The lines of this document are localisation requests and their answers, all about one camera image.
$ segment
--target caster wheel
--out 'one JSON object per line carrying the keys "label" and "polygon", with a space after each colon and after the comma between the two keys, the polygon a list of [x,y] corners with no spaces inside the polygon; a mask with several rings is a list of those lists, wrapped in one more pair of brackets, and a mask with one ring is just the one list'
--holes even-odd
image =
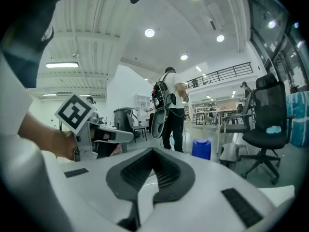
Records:
{"label": "caster wheel", "polygon": [[272,183],[273,185],[275,185],[275,184],[278,183],[278,180],[279,180],[279,178],[274,178],[274,179],[271,180],[271,183]]}

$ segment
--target blue bucket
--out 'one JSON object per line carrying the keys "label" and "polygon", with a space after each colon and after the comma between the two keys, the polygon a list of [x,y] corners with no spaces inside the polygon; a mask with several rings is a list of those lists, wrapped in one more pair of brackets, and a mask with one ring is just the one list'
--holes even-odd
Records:
{"label": "blue bucket", "polygon": [[192,156],[211,159],[211,142],[207,139],[194,139],[192,146]]}

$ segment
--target chair headrest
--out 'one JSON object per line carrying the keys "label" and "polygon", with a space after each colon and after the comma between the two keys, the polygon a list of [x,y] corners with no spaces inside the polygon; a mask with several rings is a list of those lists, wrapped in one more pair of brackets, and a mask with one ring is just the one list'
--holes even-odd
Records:
{"label": "chair headrest", "polygon": [[271,84],[277,83],[277,79],[275,78],[273,73],[269,73],[265,76],[262,76],[256,80],[256,88],[267,87]]}

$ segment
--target blue cloth on chair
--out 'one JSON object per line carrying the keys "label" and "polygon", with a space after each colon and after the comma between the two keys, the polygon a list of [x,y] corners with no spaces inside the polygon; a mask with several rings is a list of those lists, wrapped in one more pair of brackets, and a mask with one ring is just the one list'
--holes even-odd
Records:
{"label": "blue cloth on chair", "polygon": [[280,126],[272,126],[266,129],[266,133],[268,134],[274,134],[274,133],[280,133],[281,127]]}

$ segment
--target railing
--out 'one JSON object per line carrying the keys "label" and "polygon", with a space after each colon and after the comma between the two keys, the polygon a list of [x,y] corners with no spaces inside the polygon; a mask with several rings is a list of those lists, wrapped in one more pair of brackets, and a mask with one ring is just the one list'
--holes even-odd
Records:
{"label": "railing", "polygon": [[253,73],[250,62],[228,67],[216,72],[200,76],[183,83],[185,89],[192,89],[203,85],[223,81],[236,76],[242,76]]}

